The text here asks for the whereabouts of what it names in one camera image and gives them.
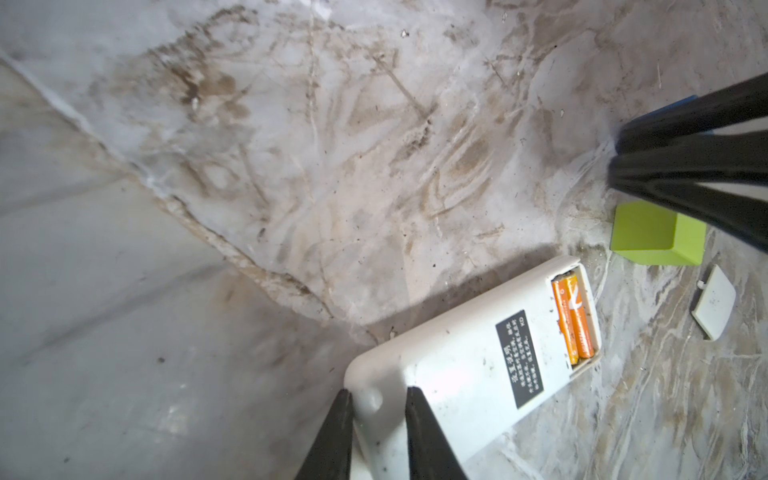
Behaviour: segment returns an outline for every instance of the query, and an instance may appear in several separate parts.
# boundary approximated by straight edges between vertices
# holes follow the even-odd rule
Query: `green block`
[[[611,250],[640,265],[701,265],[707,224],[645,200],[616,207]]]

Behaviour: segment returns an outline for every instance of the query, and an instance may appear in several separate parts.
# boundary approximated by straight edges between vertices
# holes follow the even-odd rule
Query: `black label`
[[[509,382],[512,384],[515,404],[519,409],[544,391],[525,310],[520,310],[503,322],[497,323],[496,332],[498,340],[502,343]]]

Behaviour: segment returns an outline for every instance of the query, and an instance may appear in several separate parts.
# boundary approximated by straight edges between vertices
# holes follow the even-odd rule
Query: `scuff mark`
[[[271,272],[256,265],[240,249],[200,223],[179,197],[172,196],[158,203],[189,231],[215,247],[240,272],[261,287],[273,301],[315,320],[327,321],[333,318],[328,305],[305,283],[289,273]]]
[[[495,66],[495,65],[493,65],[493,62],[492,62],[492,61],[490,61],[490,60],[488,60],[488,59],[486,58],[486,59],[485,59],[485,64],[486,64],[487,66],[491,67],[491,69],[493,70],[493,73],[495,73],[495,74],[496,74],[496,76],[498,77],[498,79],[499,79],[499,80],[502,82],[502,86],[503,86],[504,88],[507,88],[507,83],[504,81],[504,78],[502,78],[501,74],[499,74],[499,73],[498,73],[498,70],[496,70],[496,66]]]
[[[502,223],[501,225],[499,225],[493,230],[488,230],[487,232],[478,233],[477,235],[475,235],[475,238],[483,239],[483,238],[495,237],[497,235],[500,235],[504,230],[506,230],[506,227]]]
[[[405,85],[403,85],[402,82],[395,76],[395,74],[392,73],[392,69],[390,69],[383,61],[381,61],[381,59],[376,54],[371,51],[369,51],[369,53],[371,55],[371,59],[379,66],[379,68],[381,68],[384,73],[386,73],[392,79],[392,81],[395,82],[397,88],[399,88],[402,94],[406,96],[406,99],[419,113],[419,116],[423,120],[426,120],[432,112],[427,111],[427,109],[424,108],[413,95],[411,95],[411,92],[408,91]]]

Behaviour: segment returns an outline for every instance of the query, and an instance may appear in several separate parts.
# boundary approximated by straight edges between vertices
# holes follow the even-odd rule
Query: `orange battery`
[[[581,292],[578,290],[578,279],[575,274],[566,276],[563,280],[568,290],[568,308],[571,311],[571,320],[574,324],[576,333],[576,348],[578,355],[582,359],[590,359],[594,356],[592,348],[592,338],[589,336],[589,326],[587,325],[587,313],[584,311],[584,304],[581,302]]]
[[[571,320],[571,312],[568,309],[567,288],[568,286],[563,280],[552,280],[554,302],[557,303],[558,313],[560,313],[560,331],[563,332],[565,337],[565,347],[568,349],[568,358],[571,360],[571,365],[576,365],[578,363],[578,350],[573,320]]]

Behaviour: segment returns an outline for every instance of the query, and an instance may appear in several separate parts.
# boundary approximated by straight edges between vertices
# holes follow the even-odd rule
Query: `marble floor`
[[[632,264],[605,187],[622,121],[768,70],[766,27],[749,0],[6,2],[0,477],[291,478],[355,355],[571,253],[604,358],[470,478],[766,478],[766,256],[710,228],[700,267]],[[713,263],[737,304],[707,342]]]

